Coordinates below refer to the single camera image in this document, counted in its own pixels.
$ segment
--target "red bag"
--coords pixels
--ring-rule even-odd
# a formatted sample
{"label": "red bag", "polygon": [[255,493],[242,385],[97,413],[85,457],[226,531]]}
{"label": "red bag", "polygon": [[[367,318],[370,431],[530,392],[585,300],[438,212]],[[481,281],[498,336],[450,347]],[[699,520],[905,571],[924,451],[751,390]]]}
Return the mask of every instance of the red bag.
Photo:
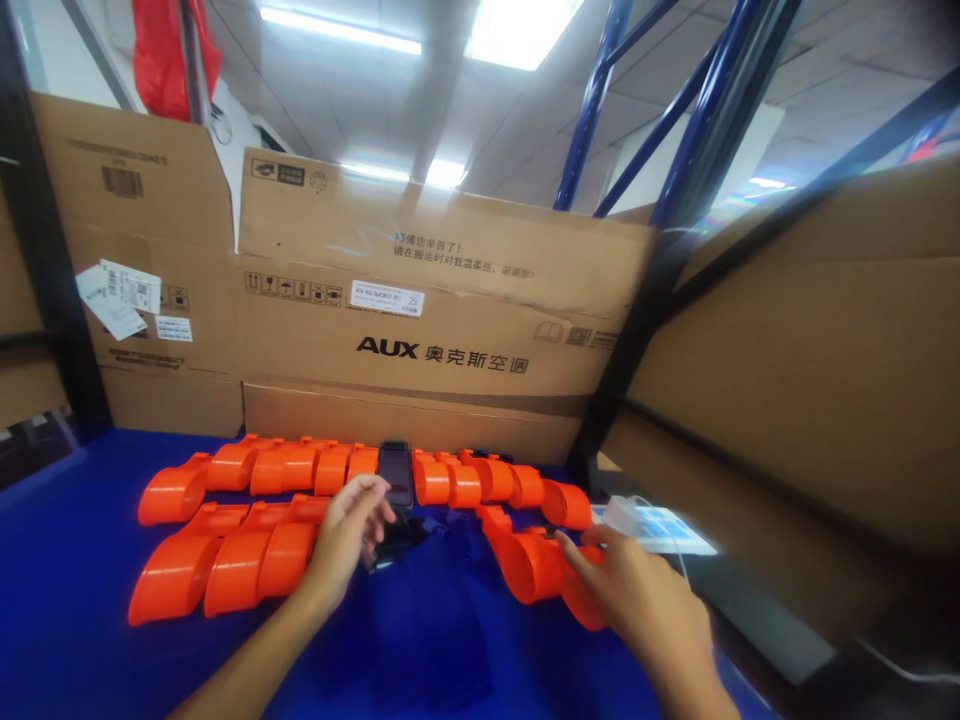
{"label": "red bag", "polygon": [[[190,0],[190,12],[200,36],[200,54],[212,100],[223,54],[210,40],[203,0]],[[133,22],[137,31],[133,75],[140,99],[153,115],[190,122],[179,0],[133,0]]]}

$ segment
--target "black metal frame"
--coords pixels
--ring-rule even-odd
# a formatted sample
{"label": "black metal frame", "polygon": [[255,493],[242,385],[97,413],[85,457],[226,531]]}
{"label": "black metal frame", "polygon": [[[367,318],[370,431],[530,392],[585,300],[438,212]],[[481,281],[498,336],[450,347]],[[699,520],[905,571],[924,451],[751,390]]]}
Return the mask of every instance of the black metal frame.
{"label": "black metal frame", "polygon": [[0,179],[44,330],[0,338],[0,350],[46,344],[82,442],[113,427],[37,134],[16,26],[0,0]]}

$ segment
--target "orange plastic part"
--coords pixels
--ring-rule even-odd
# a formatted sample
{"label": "orange plastic part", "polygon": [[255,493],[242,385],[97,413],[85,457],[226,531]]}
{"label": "orange plastic part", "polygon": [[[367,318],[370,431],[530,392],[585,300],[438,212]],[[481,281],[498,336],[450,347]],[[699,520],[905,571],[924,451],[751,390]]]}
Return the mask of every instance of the orange plastic part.
{"label": "orange plastic part", "polygon": [[477,471],[480,477],[480,498],[483,502],[503,502],[513,495],[513,475],[510,466],[497,459],[473,457],[473,450],[461,450],[460,462]]}
{"label": "orange plastic part", "polygon": [[320,451],[317,471],[313,478],[314,495],[333,496],[343,489],[353,451],[353,445],[330,445]]}
{"label": "orange plastic part", "polygon": [[482,506],[477,515],[483,533],[497,557],[503,579],[513,596],[524,605],[560,595],[566,561],[553,538],[543,528],[513,533],[510,518],[499,507]]}
{"label": "orange plastic part", "polygon": [[137,580],[127,622],[186,617],[200,603],[221,538],[247,514],[246,505],[207,503],[187,525],[153,551]]}
{"label": "orange plastic part", "polygon": [[311,490],[320,452],[329,440],[301,438],[264,450],[253,467],[251,495],[278,495],[292,490]]}
{"label": "orange plastic part", "polygon": [[360,445],[350,456],[350,465],[347,469],[347,482],[353,480],[354,475],[376,475],[380,465],[380,450]]}
{"label": "orange plastic part", "polygon": [[227,536],[210,570],[203,614],[215,617],[236,610],[249,610],[262,599],[260,570],[270,536],[290,510],[290,503],[265,503],[250,506],[243,525]]}
{"label": "orange plastic part", "polygon": [[261,597],[282,597],[296,590],[329,504],[329,498],[294,495],[267,543],[258,586]]}
{"label": "orange plastic part", "polygon": [[[594,565],[603,564],[603,550],[598,547],[582,547],[580,552]],[[564,582],[561,596],[567,604],[570,613],[577,619],[577,622],[583,625],[591,632],[603,630],[607,626],[607,621],[603,617],[600,606],[594,599],[593,594],[583,584],[580,576],[574,572],[570,564],[564,561]]]}
{"label": "orange plastic part", "polygon": [[194,453],[180,467],[165,468],[154,475],[137,508],[140,524],[186,522],[192,518],[203,502],[209,467],[209,454]]}
{"label": "orange plastic part", "polygon": [[529,465],[510,465],[513,474],[513,494],[510,507],[518,510],[543,505],[543,478]]}
{"label": "orange plastic part", "polygon": [[279,438],[247,435],[238,443],[224,445],[210,461],[207,490],[246,490],[257,456],[282,442]]}
{"label": "orange plastic part", "polygon": [[451,508],[480,507],[483,489],[476,469],[462,464],[449,453],[437,453],[437,460],[447,466],[450,475],[450,497],[447,504]]}
{"label": "orange plastic part", "polygon": [[553,525],[586,530],[593,524],[593,509],[586,493],[576,485],[543,481],[543,516]]}

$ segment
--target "fluorescent light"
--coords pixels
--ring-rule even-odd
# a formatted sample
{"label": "fluorescent light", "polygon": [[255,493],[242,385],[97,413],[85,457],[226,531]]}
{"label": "fluorescent light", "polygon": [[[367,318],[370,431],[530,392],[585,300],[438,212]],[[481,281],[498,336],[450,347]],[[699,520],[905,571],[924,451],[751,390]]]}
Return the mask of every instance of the fluorescent light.
{"label": "fluorescent light", "polygon": [[785,182],[771,180],[770,178],[750,178],[750,182],[760,187],[773,188],[774,190],[783,190],[787,187]]}
{"label": "fluorescent light", "polygon": [[430,163],[430,170],[427,171],[427,185],[436,187],[455,188],[463,182],[467,176],[463,163],[450,162],[449,160],[434,160]]}
{"label": "fluorescent light", "polygon": [[409,182],[410,175],[407,173],[402,173],[398,170],[390,170],[388,168],[378,168],[373,165],[347,165],[346,163],[341,163],[342,167],[347,172],[352,172],[357,175],[366,175],[367,177],[375,177],[380,180],[391,180],[393,182]]}
{"label": "fluorescent light", "polygon": [[419,55],[422,52],[420,43],[413,40],[404,40],[403,38],[393,37],[392,35],[382,35],[353,27],[352,25],[342,25],[341,23],[330,22],[312,15],[302,13],[287,12],[286,10],[277,10],[276,8],[260,8],[260,17],[267,22],[284,27],[297,28],[299,30],[308,30],[320,35],[329,35],[330,37],[340,38],[341,40],[350,40],[364,45],[374,45],[376,47],[387,48],[388,50],[399,50],[400,52]]}
{"label": "fluorescent light", "polygon": [[583,0],[481,0],[464,56],[536,70]]}

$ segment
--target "ceiling tile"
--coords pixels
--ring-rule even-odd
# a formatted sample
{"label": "ceiling tile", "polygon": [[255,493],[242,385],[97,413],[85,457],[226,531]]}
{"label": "ceiling tile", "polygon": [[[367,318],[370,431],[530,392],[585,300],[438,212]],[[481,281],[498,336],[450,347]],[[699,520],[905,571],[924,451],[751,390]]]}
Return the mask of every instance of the ceiling tile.
{"label": "ceiling tile", "polygon": [[637,100],[668,105],[723,28],[721,22],[691,15],[669,38],[617,80],[613,89]]}

